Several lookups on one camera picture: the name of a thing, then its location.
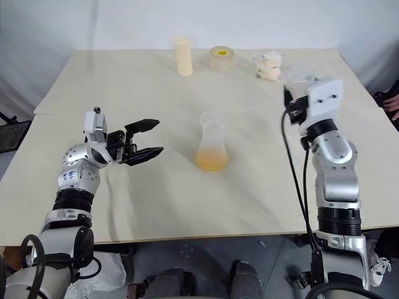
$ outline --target tape roll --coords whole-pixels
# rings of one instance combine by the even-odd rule
[[[220,72],[227,71],[233,67],[234,64],[234,50],[219,45],[213,47],[209,52],[209,66],[213,70]]]

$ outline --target white table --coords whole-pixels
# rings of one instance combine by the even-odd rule
[[[253,53],[236,50],[236,66],[209,69],[208,51],[194,50],[194,72],[179,76],[172,50],[76,51],[37,114],[0,182],[0,245],[37,233],[52,209],[61,157],[82,142],[86,110],[101,107],[108,131],[142,118],[161,123],[136,135],[139,148],[164,146],[138,166],[101,170],[92,207],[96,242],[129,242],[305,231],[279,131],[282,83],[255,77]],[[362,227],[399,225],[399,138],[336,49],[281,50],[284,67],[302,65],[341,78],[345,99],[338,127],[359,151],[356,166]],[[219,110],[229,121],[229,166],[207,173],[193,164],[199,116]],[[287,125],[297,172],[304,152]],[[309,167],[310,221],[317,228],[315,172]]]

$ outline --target clear plastic cup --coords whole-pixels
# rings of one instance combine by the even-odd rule
[[[229,154],[224,144],[227,129],[226,117],[218,112],[204,112],[199,122],[202,126],[202,140],[195,156],[196,165],[207,171],[219,171],[229,163]]]
[[[307,95],[307,89],[317,80],[317,74],[311,70],[294,67],[283,73],[283,79],[286,89],[296,100]]]

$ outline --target white wall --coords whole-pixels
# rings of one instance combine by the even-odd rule
[[[73,49],[171,48],[186,34],[198,48],[339,47],[373,93],[399,75],[398,13],[397,0],[1,0],[0,90],[29,114]]]

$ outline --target silver robot arm segment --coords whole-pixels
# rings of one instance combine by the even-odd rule
[[[137,150],[133,135],[151,130],[157,120],[141,120],[125,126],[126,133],[107,134],[100,109],[87,112],[84,143],[72,146],[64,155],[58,177],[58,190],[52,211],[40,229],[46,267],[39,294],[47,299],[62,299],[67,287],[78,279],[79,270],[89,265],[93,256],[94,235],[91,207],[100,185],[100,169],[109,164],[136,165],[158,156],[162,147]],[[6,282],[5,299],[28,298],[37,268],[38,254],[32,251],[33,266],[11,275]]]
[[[361,233],[355,172],[357,149],[334,123],[342,97],[341,80],[315,80],[302,98],[292,98],[289,90],[284,90],[290,121],[299,124],[302,139],[310,144],[317,173],[319,250],[312,254],[312,270],[302,273],[300,285],[344,282],[368,290],[366,243]]]

